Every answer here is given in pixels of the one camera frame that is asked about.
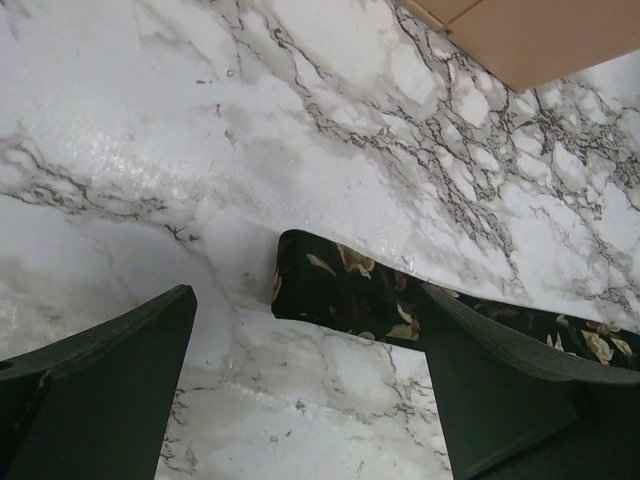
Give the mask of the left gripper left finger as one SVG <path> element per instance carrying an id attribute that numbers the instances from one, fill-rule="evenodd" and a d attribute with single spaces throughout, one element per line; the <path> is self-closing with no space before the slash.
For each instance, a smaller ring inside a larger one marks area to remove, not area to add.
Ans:
<path id="1" fill-rule="evenodd" d="M 2 361 L 2 478 L 153 478 L 195 315 L 178 285 Z"/>

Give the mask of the black floral necktie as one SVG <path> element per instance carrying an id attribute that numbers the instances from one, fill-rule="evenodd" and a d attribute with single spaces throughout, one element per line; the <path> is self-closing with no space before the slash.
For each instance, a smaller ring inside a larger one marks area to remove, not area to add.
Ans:
<path id="1" fill-rule="evenodd" d="M 607 366 L 636 371 L 639 336 L 560 313 L 449 291 L 457 303 L 549 347 Z M 273 315 L 373 341 L 421 350 L 435 308 L 422 280 L 350 247 L 288 230 L 278 240 Z"/>

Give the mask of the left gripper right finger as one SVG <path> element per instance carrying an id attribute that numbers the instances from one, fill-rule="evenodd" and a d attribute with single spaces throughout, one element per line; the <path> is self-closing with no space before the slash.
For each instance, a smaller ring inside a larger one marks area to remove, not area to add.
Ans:
<path id="1" fill-rule="evenodd" d="M 560 352 L 423 288 L 421 337 L 454 478 L 638 478 L 637 372 Z"/>

